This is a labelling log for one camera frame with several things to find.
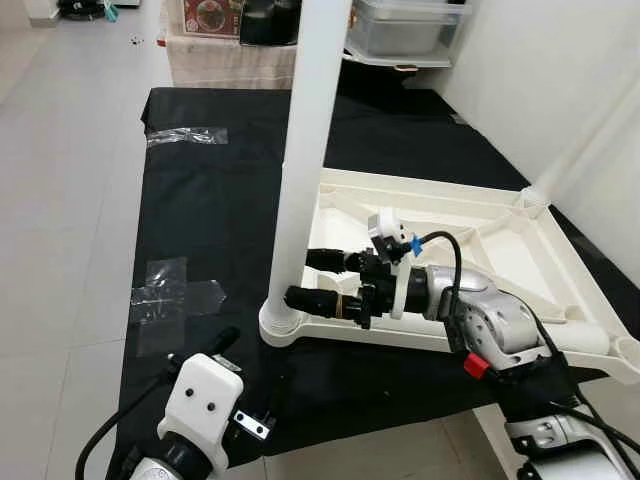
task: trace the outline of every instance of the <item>cardboard box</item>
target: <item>cardboard box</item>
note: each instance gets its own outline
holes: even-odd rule
[[[238,38],[242,0],[184,0],[184,32]]]

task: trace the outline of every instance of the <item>white tile floor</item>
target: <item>white tile floor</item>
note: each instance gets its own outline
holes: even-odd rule
[[[0,478],[72,478],[116,408],[145,149],[138,119],[149,88],[170,85],[155,45],[159,3],[123,10],[116,24],[0,33]],[[112,448],[113,436],[87,478],[103,478]],[[363,475],[504,478],[470,413],[258,460],[228,478]]]

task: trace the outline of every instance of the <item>plastic storage box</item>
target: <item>plastic storage box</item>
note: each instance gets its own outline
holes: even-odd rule
[[[419,0],[356,0],[347,49],[408,63],[441,55],[467,13],[465,5]]]

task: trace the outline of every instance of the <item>black cloth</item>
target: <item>black cloth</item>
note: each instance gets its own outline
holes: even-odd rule
[[[512,190],[527,185],[478,132],[456,124],[433,92],[385,91],[385,98],[371,92],[365,99],[366,88],[341,84],[327,167]],[[286,384],[278,379],[290,380],[268,442],[245,433],[225,438],[231,465],[492,401],[450,354],[318,339],[274,349],[260,340],[258,310],[267,296],[288,109],[284,91],[160,88],[151,91],[143,114],[147,132],[228,129],[227,145],[179,142],[147,150],[133,284],[144,283],[150,260],[187,257],[188,280],[216,279],[228,298],[219,314],[187,319],[183,352],[198,351],[227,325],[238,326],[242,336],[226,357],[244,369],[240,408],[257,417],[279,394],[276,387]],[[620,297],[628,304],[626,287]],[[164,366],[166,353],[137,356],[139,335],[129,328],[120,405]],[[582,380],[598,375],[576,373]],[[154,453],[169,391],[156,392],[121,422],[109,478],[134,443]]]

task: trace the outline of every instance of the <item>transparent tape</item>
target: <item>transparent tape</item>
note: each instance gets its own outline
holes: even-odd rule
[[[187,317],[220,311],[226,298],[216,280],[187,282],[187,259],[147,264],[145,285],[131,290],[129,326],[138,330],[138,357],[180,350]]]
[[[219,127],[181,127],[147,135],[147,147],[175,142],[226,145],[229,143],[229,133],[226,128]]]

